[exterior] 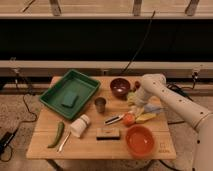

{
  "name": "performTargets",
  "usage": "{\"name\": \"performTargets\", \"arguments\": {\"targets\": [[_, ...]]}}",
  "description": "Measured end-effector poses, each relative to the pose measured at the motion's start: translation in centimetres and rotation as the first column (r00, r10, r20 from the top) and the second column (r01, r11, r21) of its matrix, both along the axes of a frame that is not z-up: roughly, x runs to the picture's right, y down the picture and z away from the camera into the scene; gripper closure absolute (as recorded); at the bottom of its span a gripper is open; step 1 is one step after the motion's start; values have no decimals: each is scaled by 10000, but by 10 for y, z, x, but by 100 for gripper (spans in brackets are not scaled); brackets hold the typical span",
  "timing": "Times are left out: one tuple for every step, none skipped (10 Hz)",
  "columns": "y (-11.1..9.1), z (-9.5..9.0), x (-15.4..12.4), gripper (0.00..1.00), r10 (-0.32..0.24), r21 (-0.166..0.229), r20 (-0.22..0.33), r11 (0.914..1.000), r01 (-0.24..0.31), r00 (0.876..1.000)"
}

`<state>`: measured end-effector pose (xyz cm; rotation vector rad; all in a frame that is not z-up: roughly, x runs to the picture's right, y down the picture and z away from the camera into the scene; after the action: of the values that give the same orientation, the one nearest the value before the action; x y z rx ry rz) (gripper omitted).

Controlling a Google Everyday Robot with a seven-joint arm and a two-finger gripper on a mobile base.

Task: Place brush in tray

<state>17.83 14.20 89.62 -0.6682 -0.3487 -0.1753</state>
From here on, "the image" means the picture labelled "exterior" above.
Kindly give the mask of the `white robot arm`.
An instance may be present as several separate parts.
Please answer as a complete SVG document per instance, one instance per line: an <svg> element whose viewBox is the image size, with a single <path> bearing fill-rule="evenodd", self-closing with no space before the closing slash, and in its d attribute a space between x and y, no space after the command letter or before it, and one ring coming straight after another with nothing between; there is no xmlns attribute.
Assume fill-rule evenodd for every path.
<svg viewBox="0 0 213 171"><path fill-rule="evenodd" d="M163 74L143 75L134 103L144 106L152 96L163 101L198 133L192 171L213 171L213 112L168 89Z"/></svg>

